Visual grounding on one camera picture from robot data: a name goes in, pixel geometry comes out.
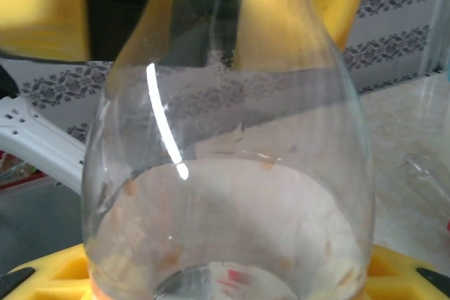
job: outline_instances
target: clear glass bottle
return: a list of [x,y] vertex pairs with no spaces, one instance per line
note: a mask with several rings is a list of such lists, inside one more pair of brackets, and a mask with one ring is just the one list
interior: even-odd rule
[[356,299],[371,152],[311,0],[148,0],[82,186],[97,299]]

